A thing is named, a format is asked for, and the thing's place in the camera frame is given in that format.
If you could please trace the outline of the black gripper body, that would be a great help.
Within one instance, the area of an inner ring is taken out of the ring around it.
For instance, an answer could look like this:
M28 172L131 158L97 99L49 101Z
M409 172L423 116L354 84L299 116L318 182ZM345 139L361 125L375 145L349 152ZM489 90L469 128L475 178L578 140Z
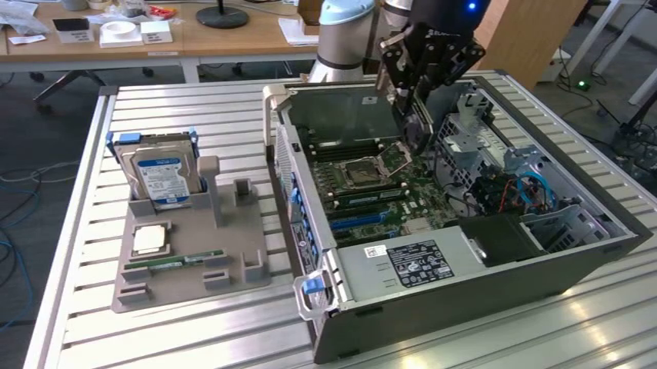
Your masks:
M490 0L414 0L405 30L405 46L418 52L435 35L470 41Z

